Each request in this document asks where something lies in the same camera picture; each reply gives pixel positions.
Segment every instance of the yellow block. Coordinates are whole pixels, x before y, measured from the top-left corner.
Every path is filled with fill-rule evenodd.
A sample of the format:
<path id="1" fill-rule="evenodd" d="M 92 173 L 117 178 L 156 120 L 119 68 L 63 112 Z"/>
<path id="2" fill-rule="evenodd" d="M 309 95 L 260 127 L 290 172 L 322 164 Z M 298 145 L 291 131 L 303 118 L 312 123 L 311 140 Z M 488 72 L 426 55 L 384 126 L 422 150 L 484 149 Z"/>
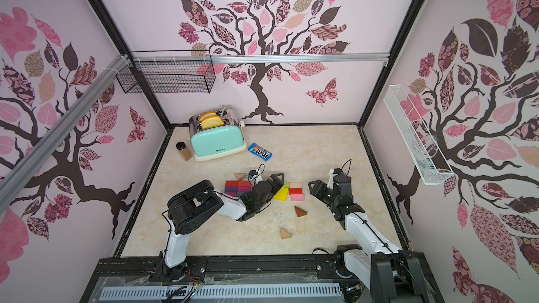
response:
<path id="1" fill-rule="evenodd" d="M 281 187 L 279 192 L 273 196 L 273 199 L 277 199 L 280 201 L 286 201 L 286 197 L 288 196 L 288 188 L 287 187 Z"/>

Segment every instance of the black wire basket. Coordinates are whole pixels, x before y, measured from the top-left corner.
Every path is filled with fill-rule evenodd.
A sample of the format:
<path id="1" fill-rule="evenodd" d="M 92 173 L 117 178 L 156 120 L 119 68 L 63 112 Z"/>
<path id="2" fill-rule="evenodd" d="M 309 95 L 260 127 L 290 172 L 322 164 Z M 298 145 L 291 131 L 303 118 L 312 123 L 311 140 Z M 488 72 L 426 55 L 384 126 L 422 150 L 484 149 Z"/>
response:
<path id="1" fill-rule="evenodd" d="M 210 93 L 215 82 L 211 56 L 177 58 L 135 58 L 116 78 L 125 93 L 143 92 L 137 79 L 144 79 L 153 93 Z"/>

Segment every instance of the butterfly decal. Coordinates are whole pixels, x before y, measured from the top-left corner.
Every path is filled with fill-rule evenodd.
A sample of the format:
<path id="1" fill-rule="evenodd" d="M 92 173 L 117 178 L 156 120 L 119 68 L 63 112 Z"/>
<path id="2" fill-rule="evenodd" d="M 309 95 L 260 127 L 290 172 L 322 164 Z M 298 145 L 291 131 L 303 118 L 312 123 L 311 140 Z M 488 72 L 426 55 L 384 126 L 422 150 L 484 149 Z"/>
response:
<path id="1" fill-rule="evenodd" d="M 131 130 L 129 133 L 129 136 L 127 136 L 127 143 L 131 143 L 135 140 L 143 140 L 144 137 L 144 130 L 143 128 L 146 127 L 147 120 L 144 120 L 144 117 L 139 116 L 138 112 L 133 109 L 133 107 L 129 107 L 131 112 L 131 119 L 133 120 L 133 123 L 135 124 L 135 128 Z"/>
<path id="2" fill-rule="evenodd" d="M 320 90 L 310 90 L 307 91 L 306 94 L 310 97 L 314 98 L 317 103 L 320 103 L 320 106 L 323 106 L 322 104 L 326 103 L 326 97 L 329 99 L 338 99 L 337 98 L 337 91 L 335 88 L 337 87 L 337 78 L 335 77 L 329 83 L 326 85 L 326 88 L 324 91 Z"/>

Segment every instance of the wall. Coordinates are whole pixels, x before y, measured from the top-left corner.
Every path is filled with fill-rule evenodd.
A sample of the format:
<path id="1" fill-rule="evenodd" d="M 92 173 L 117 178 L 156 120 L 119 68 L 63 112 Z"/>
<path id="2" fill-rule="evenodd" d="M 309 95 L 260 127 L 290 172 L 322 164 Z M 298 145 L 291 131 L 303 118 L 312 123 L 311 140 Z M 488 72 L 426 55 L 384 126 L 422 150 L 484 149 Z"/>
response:
<path id="1" fill-rule="evenodd" d="M 249 8 L 250 1 L 104 0 L 133 51 L 211 47 L 215 55 L 315 54 L 328 49 L 389 52 L 411 2 L 268 0 L 265 5 L 265 0 L 252 0 Z M 357 122 L 382 63 L 216 65 L 215 69 L 218 75 L 209 95 L 156 94 L 172 123 L 186 123 L 193 114 L 221 104 L 232 105 L 247 117 L 246 123 Z"/>
<path id="2" fill-rule="evenodd" d="M 428 0 L 408 37 L 389 84 L 405 87 L 448 158 L 455 176 L 443 185 L 420 181 L 381 100 L 367 124 L 414 249 L 446 302 L 537 301 L 538 6 Z"/>
<path id="3" fill-rule="evenodd" d="M 0 12 L 6 175 L 118 52 L 86 0 L 2 0 Z M 109 87 L 0 214 L 2 302 L 80 299 L 98 259 L 111 256 L 164 135 L 143 95 Z"/>

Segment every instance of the wire basket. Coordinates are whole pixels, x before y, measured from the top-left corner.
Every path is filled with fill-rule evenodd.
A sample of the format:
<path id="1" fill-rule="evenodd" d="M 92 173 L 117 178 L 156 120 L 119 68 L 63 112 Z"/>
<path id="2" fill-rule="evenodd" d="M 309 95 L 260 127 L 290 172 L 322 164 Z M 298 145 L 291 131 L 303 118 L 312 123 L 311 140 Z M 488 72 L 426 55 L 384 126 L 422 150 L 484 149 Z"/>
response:
<path id="1" fill-rule="evenodd" d="M 137 78 L 145 79 L 153 93 L 210 93 L 215 82 L 211 56 L 135 58 L 116 75 L 125 93 L 141 93 Z"/>
<path id="2" fill-rule="evenodd" d="M 401 102 L 403 101 L 408 101 L 408 103 L 412 106 L 408 113 L 406 113 L 401 107 Z M 430 132 L 426 122 L 419 116 L 415 105 L 408 97 L 402 85 L 390 85 L 387 93 L 385 94 L 384 103 L 391 113 L 391 117 L 393 117 L 397 128 L 401 132 L 408 151 L 410 152 L 415 166 L 421 175 L 421 179 L 423 179 L 423 183 L 425 183 L 425 185 L 440 185 L 449 177 L 454 175 L 455 173 L 447 162 L 444 154 L 441 152 L 440 147 L 436 143 L 435 137 Z M 421 121 L 424 124 L 423 128 L 426 129 L 426 132 L 428 133 L 428 135 L 423 138 L 424 143 L 421 141 L 421 138 L 416 132 L 413 124 L 410 122 L 409 116 L 411 114 L 413 115 L 413 113 L 417 114 L 414 119 Z M 440 152 L 441 156 L 443 157 L 443 166 L 436 166 L 432 161 L 429 151 L 433 151 L 433 146 L 436 146 L 436 152 Z"/>

